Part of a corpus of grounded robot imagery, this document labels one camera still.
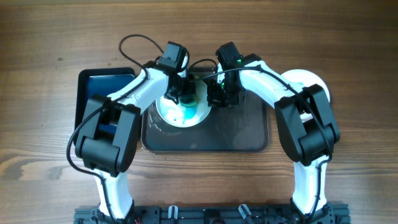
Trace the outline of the green yellow sponge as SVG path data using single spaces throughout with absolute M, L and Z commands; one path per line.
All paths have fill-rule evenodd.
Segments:
M 179 102 L 182 106 L 191 108 L 198 104 L 198 97 L 196 95 L 181 96 Z

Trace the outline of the white plate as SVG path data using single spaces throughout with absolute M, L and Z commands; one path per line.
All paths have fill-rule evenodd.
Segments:
M 189 128 L 201 123 L 209 115 L 211 108 L 206 99 L 206 83 L 201 80 L 191 81 L 195 82 L 196 86 L 196 96 L 198 97 L 196 106 L 187 108 L 181 104 L 176 105 L 172 100 L 166 99 L 166 94 L 156 99 L 157 112 L 166 123 L 178 128 Z
M 281 76 L 288 81 L 301 84 L 305 87 L 312 86 L 314 84 L 320 85 L 324 89 L 328 101 L 331 101 L 330 92 L 326 83 L 315 73 L 308 70 L 293 69 L 284 72 Z

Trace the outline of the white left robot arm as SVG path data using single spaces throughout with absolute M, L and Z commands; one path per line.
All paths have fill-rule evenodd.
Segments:
M 95 177 L 97 207 L 79 208 L 75 223 L 138 223 L 126 171 L 141 130 L 141 114 L 153 101 L 170 95 L 180 103 L 194 94 L 195 81 L 175 70 L 143 68 L 139 76 L 125 68 L 89 69 L 78 77 L 75 130 L 68 147 Z

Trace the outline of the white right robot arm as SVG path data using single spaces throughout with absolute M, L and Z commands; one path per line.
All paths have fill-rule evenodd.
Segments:
M 263 60 L 220 67 L 217 75 L 229 72 L 237 74 L 240 87 L 273 107 L 280 144 L 294 163 L 293 205 L 307 220 L 313 218 L 326 204 L 325 171 L 340 140 L 326 83 L 303 69 L 278 74 Z

